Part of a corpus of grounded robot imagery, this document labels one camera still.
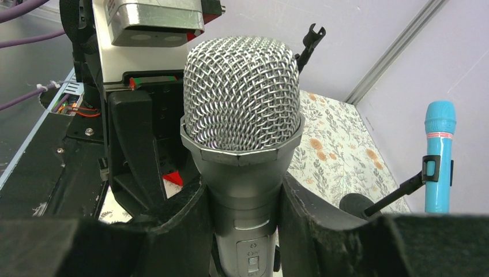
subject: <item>on/off switch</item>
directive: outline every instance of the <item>on/off switch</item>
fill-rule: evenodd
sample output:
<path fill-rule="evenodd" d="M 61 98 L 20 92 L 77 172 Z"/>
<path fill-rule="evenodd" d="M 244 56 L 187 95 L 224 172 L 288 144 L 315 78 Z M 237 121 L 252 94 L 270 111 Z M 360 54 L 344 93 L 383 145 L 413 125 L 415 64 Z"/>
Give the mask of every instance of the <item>on/off switch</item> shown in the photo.
<path fill-rule="evenodd" d="M 259 271 L 259 256 L 248 259 L 248 273 Z"/>

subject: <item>floral tablecloth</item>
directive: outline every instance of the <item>floral tablecloth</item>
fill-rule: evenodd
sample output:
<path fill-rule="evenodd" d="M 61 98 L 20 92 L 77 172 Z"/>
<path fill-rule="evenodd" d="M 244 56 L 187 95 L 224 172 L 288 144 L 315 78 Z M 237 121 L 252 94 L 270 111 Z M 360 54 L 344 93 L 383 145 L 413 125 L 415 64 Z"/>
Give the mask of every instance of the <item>floral tablecloth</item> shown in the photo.
<path fill-rule="evenodd" d="M 289 172 L 307 189 L 338 206 L 347 193 L 378 201 L 397 189 L 360 115 L 350 104 L 302 91 L 304 133 Z M 168 197 L 180 187 L 165 181 Z M 383 212 L 409 212 L 400 199 Z M 126 222 L 131 216 L 107 193 L 100 220 Z"/>

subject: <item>microphone body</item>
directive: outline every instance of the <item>microphone body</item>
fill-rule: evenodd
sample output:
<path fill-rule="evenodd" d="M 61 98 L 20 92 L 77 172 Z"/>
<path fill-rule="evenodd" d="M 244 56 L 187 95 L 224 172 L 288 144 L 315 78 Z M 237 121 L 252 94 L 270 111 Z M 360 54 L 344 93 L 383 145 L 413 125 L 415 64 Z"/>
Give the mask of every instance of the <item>microphone body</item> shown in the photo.
<path fill-rule="evenodd" d="M 424 128 L 428 141 L 428 155 L 439 155 L 438 182 L 426 182 L 425 212 L 448 213 L 450 208 L 450 183 L 452 174 L 452 138 L 456 118 L 452 102 L 436 101 L 428 106 Z M 435 163 L 428 162 L 426 174 L 435 174 Z"/>
<path fill-rule="evenodd" d="M 213 39 L 184 70 L 180 135 L 210 192 L 228 277 L 273 274 L 281 183 L 300 144 L 299 71 L 273 39 Z"/>

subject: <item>microphone grille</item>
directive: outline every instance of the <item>microphone grille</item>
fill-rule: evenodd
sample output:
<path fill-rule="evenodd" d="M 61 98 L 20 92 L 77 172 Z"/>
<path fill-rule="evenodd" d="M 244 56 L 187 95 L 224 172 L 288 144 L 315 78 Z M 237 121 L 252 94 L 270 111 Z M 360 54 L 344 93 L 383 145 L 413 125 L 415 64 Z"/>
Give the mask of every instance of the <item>microphone grille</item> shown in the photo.
<path fill-rule="evenodd" d="M 183 79 L 186 132 L 197 143 L 249 151 L 282 143 L 299 129 L 299 71 L 280 41 L 202 42 L 189 53 Z"/>

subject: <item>bolt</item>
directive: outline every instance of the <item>bolt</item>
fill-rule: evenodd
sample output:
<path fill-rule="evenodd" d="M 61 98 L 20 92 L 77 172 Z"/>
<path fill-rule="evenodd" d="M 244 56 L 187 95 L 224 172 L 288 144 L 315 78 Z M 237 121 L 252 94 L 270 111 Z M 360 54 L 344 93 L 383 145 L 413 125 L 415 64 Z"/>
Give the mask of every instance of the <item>bolt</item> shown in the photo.
<path fill-rule="evenodd" d="M 93 129 L 92 129 L 92 128 L 87 128 L 87 129 L 85 130 L 85 135 L 87 135 L 87 136 L 92 136 L 93 134 L 95 134 L 95 132 L 93 131 Z"/>

